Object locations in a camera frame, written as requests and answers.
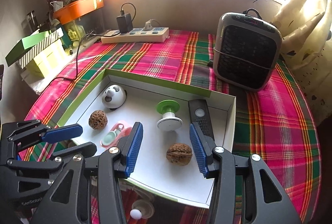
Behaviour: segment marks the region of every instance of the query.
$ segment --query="green box edge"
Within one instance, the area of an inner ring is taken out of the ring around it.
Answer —
[[[72,116],[74,111],[78,108],[78,106],[83,102],[83,100],[88,96],[89,93],[92,92],[92,90],[107,76],[117,76],[122,77],[126,79],[141,81],[153,85],[158,85],[170,89],[179,90],[186,93],[191,93],[194,95],[199,95],[202,97],[210,98],[211,91],[208,89],[187,85],[183,83],[178,83],[174,81],[168,81],[163,80],[155,77],[150,76],[144,76],[139,75],[135,73],[129,73],[129,72],[123,72],[121,70],[115,70],[115,69],[104,69],[102,70],[97,77],[95,77],[91,83],[74,99],[74,101],[69,105],[67,110],[64,112],[64,114],[61,116],[59,121],[57,122],[57,125],[62,127],[66,124],[66,122],[69,120],[69,118]]]
[[[145,190],[147,192],[150,192],[150,193],[152,193],[152,194],[154,194],[156,196],[162,197],[162,198],[167,199],[167,200],[178,202],[178,200],[176,198],[172,198],[172,197],[169,197],[169,196],[167,196],[165,194],[161,194],[161,193],[159,193],[159,192],[157,192],[155,190],[149,189],[149,188],[145,187],[144,185],[141,185],[139,183],[133,182],[131,180],[128,180],[128,179],[124,179],[124,180],[127,181],[129,184],[138,186],[139,188],[141,188],[141,189],[143,189],[143,190]]]

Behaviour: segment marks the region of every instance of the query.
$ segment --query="yellow box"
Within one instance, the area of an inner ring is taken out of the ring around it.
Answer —
[[[65,58],[60,39],[49,45],[42,52],[37,54],[33,60],[27,64],[26,68],[31,74],[45,78],[54,68],[56,68]]]

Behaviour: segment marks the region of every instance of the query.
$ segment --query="walnut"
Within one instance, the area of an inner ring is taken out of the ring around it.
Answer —
[[[186,144],[173,144],[166,152],[169,162],[179,166],[188,165],[193,156],[190,146]]]
[[[107,116],[101,110],[94,111],[89,118],[89,126],[93,129],[103,129],[107,125]]]

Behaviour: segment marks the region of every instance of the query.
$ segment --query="black cable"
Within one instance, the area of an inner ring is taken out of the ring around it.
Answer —
[[[75,76],[75,78],[56,77],[56,78],[54,78],[53,80],[51,80],[51,82],[50,82],[49,84],[51,84],[51,83],[52,83],[54,80],[56,80],[56,79],[63,79],[63,80],[66,80],[66,81],[74,81],[74,80],[77,79],[77,77],[78,77],[78,52],[79,52],[79,50],[80,50],[80,46],[81,46],[81,44],[82,44],[82,42],[83,42],[83,39],[84,39],[86,36],[93,35],[93,36],[113,37],[113,36],[116,36],[116,35],[118,35],[118,34],[120,34],[120,33],[117,33],[117,34],[115,34],[115,35],[85,34],[85,35],[81,38],[81,41],[80,41],[80,43],[79,43],[79,45],[78,45],[78,47],[77,47],[77,52],[76,52],[76,76]]]
[[[260,16],[260,14],[258,13],[258,11],[256,9],[248,9],[246,11],[243,11],[242,14],[248,15],[249,11],[254,11],[256,13],[256,15],[257,15],[257,18],[262,19],[262,17]]]
[[[132,3],[127,2],[127,3],[124,3],[124,4],[121,6],[121,11],[123,11],[123,6],[124,6],[125,4],[131,4],[131,5],[134,7],[134,9],[135,9],[135,14],[134,14],[134,17],[132,18],[132,22],[133,22],[134,19],[135,19],[135,17],[136,17],[136,7],[135,7]]]

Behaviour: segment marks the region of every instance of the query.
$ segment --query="white box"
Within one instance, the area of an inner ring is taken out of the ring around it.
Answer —
[[[118,84],[127,91],[125,103],[115,111],[105,108],[101,96],[110,85]],[[156,123],[161,115],[156,105],[162,100],[176,100],[180,110],[176,116],[183,125],[173,132],[163,133]],[[185,143],[191,147],[189,138],[190,117],[188,100],[205,99],[215,136],[216,145],[232,151],[235,128],[235,97],[206,89],[106,69],[100,73],[72,102],[58,122],[59,126],[79,123],[83,134],[73,139],[76,144],[94,142],[97,155],[105,148],[100,140],[119,120],[130,125],[143,124],[143,141],[134,172],[128,181],[155,195],[187,205],[208,208],[213,179],[205,179],[199,172],[195,155],[187,166],[171,164],[166,159],[167,149],[174,143]],[[103,110],[108,124],[103,130],[93,130],[88,123],[91,113]]]

